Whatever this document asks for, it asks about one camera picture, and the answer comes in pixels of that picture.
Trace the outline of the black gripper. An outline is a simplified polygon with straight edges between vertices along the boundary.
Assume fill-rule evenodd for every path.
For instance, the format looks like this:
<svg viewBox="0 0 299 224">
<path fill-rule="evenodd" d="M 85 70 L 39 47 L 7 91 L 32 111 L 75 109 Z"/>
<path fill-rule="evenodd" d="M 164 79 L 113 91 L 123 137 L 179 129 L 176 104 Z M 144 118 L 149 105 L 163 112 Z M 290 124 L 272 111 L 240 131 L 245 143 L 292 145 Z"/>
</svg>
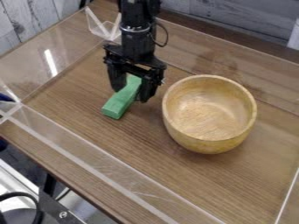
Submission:
<svg viewBox="0 0 299 224">
<path fill-rule="evenodd" d="M 141 78 L 139 100 L 147 102 L 163 84 L 165 64 L 155 56 L 156 26 L 120 26 L 120 44 L 105 44 L 104 63 L 112 89 L 117 92 L 127 85 L 127 73 Z"/>
</svg>

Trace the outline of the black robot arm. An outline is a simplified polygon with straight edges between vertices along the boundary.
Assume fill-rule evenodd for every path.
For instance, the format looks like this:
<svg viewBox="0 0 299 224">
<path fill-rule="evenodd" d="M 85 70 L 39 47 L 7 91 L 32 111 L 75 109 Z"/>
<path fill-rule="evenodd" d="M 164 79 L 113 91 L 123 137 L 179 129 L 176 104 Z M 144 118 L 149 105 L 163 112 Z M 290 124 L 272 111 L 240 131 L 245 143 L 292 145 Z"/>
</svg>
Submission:
<svg viewBox="0 0 299 224">
<path fill-rule="evenodd" d="M 117 0 L 121 15 L 119 30 L 121 44 L 104 44 L 107 73 L 112 89 L 117 92 L 127 85 L 127 74 L 141 79 L 136 99 L 147 102 L 163 84 L 167 65 L 155 56 L 155 47 L 167 43 L 156 42 L 156 21 L 161 0 Z"/>
</svg>

